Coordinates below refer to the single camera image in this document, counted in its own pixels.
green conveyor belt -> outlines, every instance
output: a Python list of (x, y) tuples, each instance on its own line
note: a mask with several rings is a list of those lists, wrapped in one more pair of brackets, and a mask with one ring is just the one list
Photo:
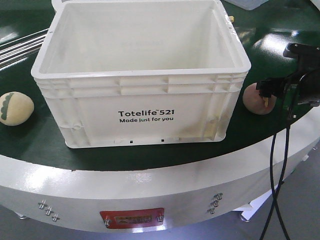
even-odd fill
[[(235, 18), (233, 25), (252, 64), (223, 141), (70, 149), (30, 74), (33, 54), (0, 70), (0, 95), (22, 92), (35, 105), (33, 115), (22, 125), (0, 124), (0, 154), (71, 170), (133, 171), (201, 161), (271, 136), (278, 126), (280, 101), (272, 113), (254, 115), (244, 107), (242, 92), (260, 79), (283, 77), (296, 69), (296, 61), (282, 55), (287, 43), (320, 45), (320, 11), (309, 0), (270, 0), (252, 11), (227, 2), (223, 5)], [(49, 0), (1, 2), (0, 45), (48, 28), (54, 14)], [(309, 110), (306, 105), (299, 106), (297, 119)]]

silver pipe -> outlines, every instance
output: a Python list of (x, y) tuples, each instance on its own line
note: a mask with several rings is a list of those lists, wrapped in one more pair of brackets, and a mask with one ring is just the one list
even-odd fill
[(41, 45), (42, 42), (29, 46), (21, 51), (15, 52), (14, 54), (10, 55), (10, 58), (0, 61), (0, 69), (23, 58), (26, 58), (33, 53), (36, 53), (41, 48)]
[(27, 41), (23, 41), (23, 42), (18, 43), (16, 45), (13, 45), (13, 46), (7, 47), (7, 48), (5, 48), (3, 50), (0, 50), (0, 59), (3, 58), (6, 55), (11, 54), (13, 51), (19, 51), (20, 49), (28, 47), (31, 44), (38, 43), (39, 41), (43, 42), (43, 40), (45, 39), (46, 35), (47, 34), (45, 33), (45, 34), (43, 34), (41, 36), (37, 36), (35, 38), (29, 39)]
[(24, 39), (30, 38), (30, 37), (32, 37), (32, 36), (34, 36), (34, 35), (38, 35), (38, 34), (47, 32), (48, 30), (49, 30), (49, 28), (46, 28), (46, 29), (43, 29), (43, 30), (41, 30), (41, 31), (37, 31), (37, 32), (35, 32), (35, 33), (32, 33), (32, 34), (30, 34), (30, 35), (27, 35), (27, 36), (18, 38), (18, 39), (16, 39), (16, 40), (13, 40), (13, 41), (10, 41), (10, 42), (7, 42), (7, 43), (5, 43), (5, 44), (0, 45), (0, 48), (2, 48), (2, 47), (4, 47), (4, 46), (7, 46), (7, 45), (11, 45), (11, 44), (13, 44), (13, 43), (15, 43), (15, 42), (21, 42), (21, 41), (24, 40)]

storage bin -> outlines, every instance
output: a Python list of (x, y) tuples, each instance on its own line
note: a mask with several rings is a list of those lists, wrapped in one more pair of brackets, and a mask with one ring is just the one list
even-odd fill
[(216, 142), (251, 65), (217, 0), (72, 0), (31, 74), (70, 148)]

round beige object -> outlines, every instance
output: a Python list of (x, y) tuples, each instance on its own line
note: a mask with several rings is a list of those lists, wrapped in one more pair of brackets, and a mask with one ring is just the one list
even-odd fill
[(8, 126), (24, 123), (35, 109), (34, 102), (27, 95), (12, 91), (0, 97), (0, 122)]
[(277, 98), (271, 95), (270, 98), (264, 99), (259, 95), (257, 83), (249, 85), (243, 92), (242, 101), (244, 106), (252, 113), (266, 115), (271, 113), (276, 105)]

black cable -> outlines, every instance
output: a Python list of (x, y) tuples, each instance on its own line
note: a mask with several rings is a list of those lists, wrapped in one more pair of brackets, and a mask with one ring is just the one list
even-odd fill
[[(291, 84), (291, 80), (289, 79), (289, 81), (288, 81), (288, 83), (287, 83), (287, 85), (286, 85), (286, 87), (285, 87), (285, 89), (283, 91), (284, 95), (283, 95), (281, 107), (279, 109), (279, 119), (281, 118), (281, 115), (283, 113), (284, 102), (285, 102), (285, 98), (286, 98), (286, 95), (287, 95), (287, 92), (288, 92), (288, 88), (290, 87), (290, 84)], [(290, 240), (289, 234), (287, 232), (287, 229), (285, 227), (284, 221), (283, 221), (281, 213), (280, 213), (280, 209), (279, 209), (279, 206), (278, 206), (277, 199), (278, 199), (279, 191), (280, 191), (280, 188), (281, 188), (281, 184), (283, 182), (283, 178), (284, 178), (284, 174), (285, 174), (286, 166), (287, 166), (287, 161), (288, 161), (289, 136), (290, 136), (290, 119), (291, 119), (291, 116), (292, 116), (292, 110), (293, 110), (293, 106), (294, 106), (294, 103), (296, 101), (296, 97), (297, 96), (298, 96), (298, 91), (296, 89), (296, 91), (294, 92), (293, 98), (291, 100), (291, 104), (290, 104), (289, 109), (288, 109), (288, 117), (287, 117), (287, 122), (286, 122), (286, 134), (285, 134), (284, 160), (283, 160), (282, 170), (281, 170), (281, 174), (280, 174), (280, 178), (279, 178), (279, 182), (278, 182), (276, 191), (275, 191), (274, 174), (273, 174), (273, 156), (274, 156), (274, 149), (275, 149), (277, 132), (273, 135), (273, 138), (272, 138), (271, 150), (270, 150), (269, 171), (270, 171), (270, 184), (271, 184), (271, 192), (272, 192), (273, 201), (272, 201), (272, 205), (271, 205), (267, 220), (265, 222), (265, 225), (264, 225), (264, 228), (263, 228), (263, 231), (261, 233), (261, 236), (260, 236), (259, 240), (263, 240), (264, 237), (265, 237), (265, 234), (267, 232), (267, 229), (268, 229), (268, 226), (269, 226), (269, 223), (270, 223), (274, 208), (276, 210), (276, 214), (277, 214), (279, 223), (281, 225), (283, 234), (284, 234), (284, 236), (285, 236), (285, 238), (287, 240)]]
[(275, 191), (275, 184), (274, 184), (274, 178), (273, 178), (273, 153), (274, 153), (277, 134), (275, 133), (272, 138), (271, 151), (270, 151), (271, 152), (270, 153), (270, 182), (271, 182), (271, 191), (272, 191), (273, 201), (272, 201), (272, 205), (271, 205), (271, 208), (269, 211), (269, 215), (267, 217), (267, 220), (265, 222), (265, 225), (264, 225), (264, 228), (263, 228), (263, 231), (261, 233), (259, 240), (263, 240), (265, 237), (265, 234), (267, 232), (267, 229), (268, 229), (268, 226), (269, 226), (274, 209), (276, 210), (276, 213), (277, 213), (277, 216), (278, 216), (278, 219), (279, 219), (279, 222), (280, 222), (280, 225), (281, 225), (281, 228), (282, 228), (282, 231), (284, 233), (285, 238), (287, 240), (290, 240), (289, 234), (288, 234), (286, 227), (285, 227), (285, 224), (282, 220), (281, 213), (280, 213), (279, 206), (278, 206), (278, 202), (277, 202), (277, 198), (279, 195), (281, 184), (284, 179), (285, 170), (286, 170), (287, 161), (288, 161), (289, 134), (290, 134), (290, 126), (287, 126), (286, 137), (285, 137), (284, 160), (283, 160), (282, 170), (281, 170), (281, 174), (280, 174), (280, 178), (279, 178), (279, 182), (278, 182), (278, 186), (276, 188), (276, 191)]

